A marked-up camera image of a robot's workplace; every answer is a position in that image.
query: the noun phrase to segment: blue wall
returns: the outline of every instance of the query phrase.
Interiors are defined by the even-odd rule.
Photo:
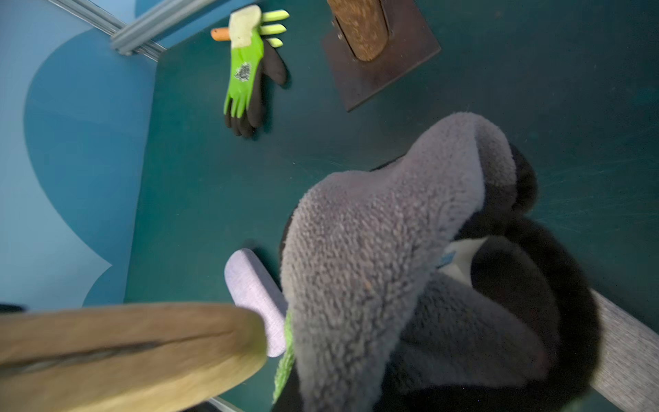
[[[109,13],[115,15],[126,23],[131,23],[149,11],[162,0],[92,0],[96,5],[102,7]],[[213,23],[229,16],[232,11],[255,3],[254,0],[217,0],[201,13],[191,16],[181,22],[162,37],[156,38],[164,47],[171,47],[183,40],[199,33]]]
[[[0,301],[123,302],[155,71],[47,1],[0,2]]]

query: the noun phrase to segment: glove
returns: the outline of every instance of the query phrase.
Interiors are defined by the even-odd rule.
[[[224,122],[236,136],[251,137],[263,124],[262,75],[275,83],[286,82],[286,67],[258,28],[252,29],[251,44],[231,49],[231,77],[224,102]]]

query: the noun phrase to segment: teal surface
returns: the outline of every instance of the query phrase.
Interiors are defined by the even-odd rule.
[[[597,289],[659,330],[659,3],[417,4],[442,52],[346,113],[320,47],[329,7],[262,3],[291,13],[279,49],[291,80],[266,88],[268,118],[254,140],[223,124],[228,44],[202,32],[163,55],[128,302],[230,301],[223,267],[241,247],[277,278],[281,232],[310,186],[399,156],[434,122],[468,110],[499,125],[536,168],[533,216]],[[268,410],[274,370],[271,360],[223,397]]]
[[[596,390],[591,390],[579,403],[575,412],[622,412]]]

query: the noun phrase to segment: wooden handle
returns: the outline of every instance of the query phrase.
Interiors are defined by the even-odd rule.
[[[380,0],[328,0],[355,57],[371,61],[384,50],[389,32]]]
[[[266,362],[263,320],[233,305],[125,305],[0,317],[12,412],[178,412]]]
[[[231,40],[231,38],[229,37],[228,27],[214,28],[213,30],[210,31],[210,36],[216,42],[228,42],[229,40]]]

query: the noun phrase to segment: gray fleece fabric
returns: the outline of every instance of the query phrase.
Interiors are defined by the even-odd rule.
[[[391,165],[305,194],[281,265],[305,411],[369,410],[389,360],[403,392],[545,377],[528,326],[435,268],[475,212],[513,205],[515,182],[499,128],[457,113]]]

